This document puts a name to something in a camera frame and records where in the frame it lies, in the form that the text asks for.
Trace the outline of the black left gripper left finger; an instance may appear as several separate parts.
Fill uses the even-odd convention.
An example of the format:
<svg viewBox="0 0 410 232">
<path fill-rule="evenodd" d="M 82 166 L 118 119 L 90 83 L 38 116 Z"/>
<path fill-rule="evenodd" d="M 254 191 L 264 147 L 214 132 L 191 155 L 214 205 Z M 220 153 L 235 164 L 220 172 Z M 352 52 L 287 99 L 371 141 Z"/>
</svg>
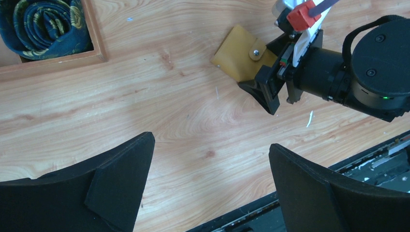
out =
<svg viewBox="0 0 410 232">
<path fill-rule="evenodd" d="M 133 231 L 154 146 L 154 135 L 143 132 L 36 179 L 1 182 L 1 231 Z"/>
</svg>

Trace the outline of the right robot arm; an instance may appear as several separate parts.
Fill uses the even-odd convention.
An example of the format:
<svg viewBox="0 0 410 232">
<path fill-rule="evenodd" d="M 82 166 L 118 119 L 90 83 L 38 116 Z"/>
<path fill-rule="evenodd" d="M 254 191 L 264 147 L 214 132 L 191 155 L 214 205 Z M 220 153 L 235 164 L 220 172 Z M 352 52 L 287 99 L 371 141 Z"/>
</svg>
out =
<svg viewBox="0 0 410 232">
<path fill-rule="evenodd" d="M 322 39 L 318 30 L 294 67 L 297 38 L 280 35 L 267 45 L 275 62 L 238 86 L 271 115 L 282 87 L 288 103 L 307 92 L 387 122 L 410 110 L 409 19 L 386 15 L 363 25 L 346 36 L 339 53 L 324 49 Z"/>
</svg>

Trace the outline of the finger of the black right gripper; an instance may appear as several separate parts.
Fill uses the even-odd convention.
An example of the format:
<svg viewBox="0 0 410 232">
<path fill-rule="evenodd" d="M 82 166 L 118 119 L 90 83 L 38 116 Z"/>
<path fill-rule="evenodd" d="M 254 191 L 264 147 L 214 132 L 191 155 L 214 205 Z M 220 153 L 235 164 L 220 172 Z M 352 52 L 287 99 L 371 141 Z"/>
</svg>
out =
<svg viewBox="0 0 410 232">
<path fill-rule="evenodd" d="M 278 93 L 269 85 L 260 84 L 255 80 L 238 82 L 238 86 L 250 94 L 270 115 L 275 115 L 280 106 Z"/>
</svg>

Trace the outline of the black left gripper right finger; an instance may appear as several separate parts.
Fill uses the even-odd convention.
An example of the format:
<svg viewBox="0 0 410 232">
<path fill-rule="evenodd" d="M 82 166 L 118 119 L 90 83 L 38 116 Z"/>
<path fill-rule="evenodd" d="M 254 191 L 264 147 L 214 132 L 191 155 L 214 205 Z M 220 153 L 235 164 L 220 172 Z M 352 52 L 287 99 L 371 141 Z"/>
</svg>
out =
<svg viewBox="0 0 410 232">
<path fill-rule="evenodd" d="M 410 195 L 339 174 L 280 144 L 269 148 L 289 232 L 407 232 Z"/>
</svg>

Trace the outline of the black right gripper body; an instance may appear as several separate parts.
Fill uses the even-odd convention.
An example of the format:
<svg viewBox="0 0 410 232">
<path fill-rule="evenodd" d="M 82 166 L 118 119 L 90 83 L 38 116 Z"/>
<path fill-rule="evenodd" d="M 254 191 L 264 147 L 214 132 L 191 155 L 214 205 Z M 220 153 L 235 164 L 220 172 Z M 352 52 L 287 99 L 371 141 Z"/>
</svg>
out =
<svg viewBox="0 0 410 232">
<path fill-rule="evenodd" d="M 319 52 L 323 44 L 323 30 L 319 29 L 318 36 L 302 56 L 298 67 L 292 65 L 293 47 L 295 39 L 285 35 L 279 36 L 268 44 L 268 49 L 278 59 L 273 66 L 263 65 L 255 75 L 255 81 L 269 85 L 278 94 L 285 88 L 288 94 L 287 103 L 294 104 L 306 92 L 318 97 L 324 96 L 324 81 L 320 80 Z"/>
</svg>

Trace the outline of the yellow leather card holder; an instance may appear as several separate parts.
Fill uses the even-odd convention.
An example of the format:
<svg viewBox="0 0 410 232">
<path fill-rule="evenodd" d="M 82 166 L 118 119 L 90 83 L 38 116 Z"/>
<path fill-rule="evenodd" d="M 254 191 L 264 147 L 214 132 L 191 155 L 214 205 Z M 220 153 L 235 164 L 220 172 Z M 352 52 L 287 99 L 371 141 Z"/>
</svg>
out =
<svg viewBox="0 0 410 232">
<path fill-rule="evenodd" d="M 273 66 L 278 59 L 263 40 L 240 24 L 233 26 L 210 62 L 236 82 L 253 80 L 263 66 Z"/>
</svg>

